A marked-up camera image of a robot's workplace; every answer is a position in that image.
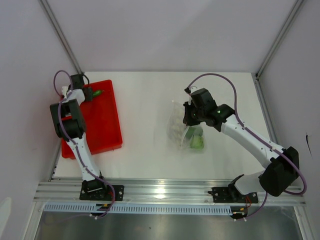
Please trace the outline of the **green chili pepper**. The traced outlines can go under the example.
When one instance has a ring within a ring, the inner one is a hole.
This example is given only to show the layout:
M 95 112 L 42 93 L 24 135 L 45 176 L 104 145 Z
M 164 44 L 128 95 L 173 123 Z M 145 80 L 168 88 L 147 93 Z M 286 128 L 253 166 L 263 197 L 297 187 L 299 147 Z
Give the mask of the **green chili pepper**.
M 98 96 L 100 96 L 104 91 L 103 90 L 96 90 L 95 92 L 93 92 L 92 97 L 96 98 Z

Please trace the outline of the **green bell pepper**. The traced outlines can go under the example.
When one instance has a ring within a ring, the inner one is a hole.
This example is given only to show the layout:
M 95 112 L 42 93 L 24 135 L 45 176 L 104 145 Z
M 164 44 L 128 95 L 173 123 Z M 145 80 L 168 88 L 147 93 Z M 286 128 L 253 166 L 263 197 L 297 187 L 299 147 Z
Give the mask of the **green bell pepper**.
M 195 136 L 203 136 L 203 128 L 200 125 L 189 126 L 185 131 L 184 139 L 191 140 Z

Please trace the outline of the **clear zip top bag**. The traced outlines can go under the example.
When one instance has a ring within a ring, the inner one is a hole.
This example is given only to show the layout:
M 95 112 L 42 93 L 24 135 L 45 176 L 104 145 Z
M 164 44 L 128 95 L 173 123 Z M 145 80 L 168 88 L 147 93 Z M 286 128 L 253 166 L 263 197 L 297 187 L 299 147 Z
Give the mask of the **clear zip top bag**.
M 186 129 L 190 126 L 187 126 L 183 123 L 183 118 L 185 114 L 184 106 L 176 101 L 172 101 L 172 112 L 169 117 L 168 123 L 167 123 L 167 137 L 173 146 L 179 150 L 179 151 L 188 151 L 188 152 L 203 152 L 206 147 L 205 143 L 205 135 L 203 130 L 203 140 L 204 140 L 204 148 L 202 150 L 196 150 L 190 148 L 190 140 L 185 140 L 184 135 L 186 132 Z

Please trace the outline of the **green round lime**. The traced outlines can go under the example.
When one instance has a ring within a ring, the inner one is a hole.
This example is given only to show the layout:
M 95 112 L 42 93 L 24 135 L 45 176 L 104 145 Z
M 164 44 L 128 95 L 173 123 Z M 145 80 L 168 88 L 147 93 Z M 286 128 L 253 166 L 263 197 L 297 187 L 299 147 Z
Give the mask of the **green round lime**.
M 195 150 L 203 150 L 204 149 L 204 138 L 199 135 L 194 135 L 190 140 L 189 147 Z

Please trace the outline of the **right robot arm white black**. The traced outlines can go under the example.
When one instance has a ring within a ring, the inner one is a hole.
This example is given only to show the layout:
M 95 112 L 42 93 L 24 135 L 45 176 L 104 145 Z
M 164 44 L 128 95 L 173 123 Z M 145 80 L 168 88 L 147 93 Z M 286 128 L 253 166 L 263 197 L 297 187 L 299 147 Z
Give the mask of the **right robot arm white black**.
M 264 168 L 254 174 L 239 175 L 229 183 L 228 196 L 232 201 L 239 202 L 253 192 L 278 197 L 298 178 L 299 154 L 293 147 L 285 149 L 245 127 L 238 121 L 236 111 L 227 104 L 217 105 L 207 89 L 186 88 L 185 92 L 189 100 L 183 104 L 184 124 L 205 123 L 215 128 L 239 143 Z

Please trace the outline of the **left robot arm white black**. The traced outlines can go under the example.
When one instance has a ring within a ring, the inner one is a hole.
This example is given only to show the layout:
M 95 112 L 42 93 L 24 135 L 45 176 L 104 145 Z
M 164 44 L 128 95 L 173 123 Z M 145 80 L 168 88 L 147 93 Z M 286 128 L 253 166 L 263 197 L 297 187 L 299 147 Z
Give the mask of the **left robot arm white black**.
M 87 143 L 87 125 L 80 109 L 82 103 L 93 100 L 93 90 L 90 86 L 85 86 L 84 81 L 89 78 L 84 73 L 69 75 L 65 70 L 59 70 L 54 75 L 54 81 L 59 73 L 68 76 L 70 85 L 63 87 L 58 93 L 61 100 L 49 107 L 56 135 L 65 140 L 78 162 L 82 173 L 81 193 L 103 200 L 108 196 L 109 188 L 93 161 Z

